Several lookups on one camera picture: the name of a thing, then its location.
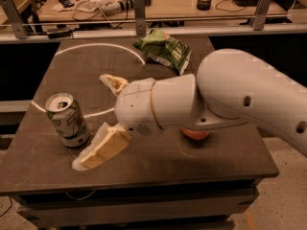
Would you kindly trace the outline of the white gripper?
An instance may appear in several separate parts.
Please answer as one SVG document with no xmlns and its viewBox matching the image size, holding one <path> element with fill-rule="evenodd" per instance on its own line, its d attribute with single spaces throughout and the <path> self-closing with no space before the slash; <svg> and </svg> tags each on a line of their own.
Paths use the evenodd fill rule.
<svg viewBox="0 0 307 230">
<path fill-rule="evenodd" d="M 129 83 L 121 77 L 103 74 L 100 81 L 117 97 L 115 116 L 119 124 L 100 126 L 90 145 L 72 163 L 72 168 L 79 172 L 97 168 L 120 153 L 130 144 L 131 136 L 160 132 L 152 108 L 154 79 Z"/>
</svg>

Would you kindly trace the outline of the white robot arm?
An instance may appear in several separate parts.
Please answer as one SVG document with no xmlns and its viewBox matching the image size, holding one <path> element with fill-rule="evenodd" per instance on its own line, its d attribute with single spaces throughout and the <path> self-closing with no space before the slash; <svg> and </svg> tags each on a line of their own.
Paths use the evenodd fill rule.
<svg viewBox="0 0 307 230">
<path fill-rule="evenodd" d="M 307 88 L 249 53 L 217 50 L 195 75 L 133 82 L 102 75 L 101 81 L 116 96 L 118 124 L 99 128 L 73 161 L 77 171 L 102 165 L 133 137 L 171 127 L 214 130 L 252 123 L 307 155 Z"/>
</svg>

